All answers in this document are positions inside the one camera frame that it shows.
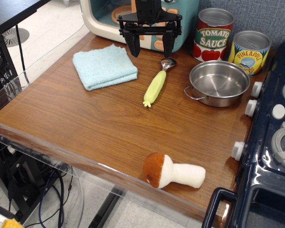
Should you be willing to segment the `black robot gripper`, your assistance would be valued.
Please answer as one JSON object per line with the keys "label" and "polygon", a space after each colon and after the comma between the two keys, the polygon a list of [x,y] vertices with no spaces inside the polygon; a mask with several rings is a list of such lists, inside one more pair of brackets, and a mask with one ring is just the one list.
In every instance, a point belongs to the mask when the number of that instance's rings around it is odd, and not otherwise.
{"label": "black robot gripper", "polygon": [[174,47],[175,37],[181,35],[182,15],[166,12],[162,9],[160,0],[136,0],[136,12],[119,15],[120,35],[134,57],[140,53],[139,35],[163,35],[164,55],[170,57]]}

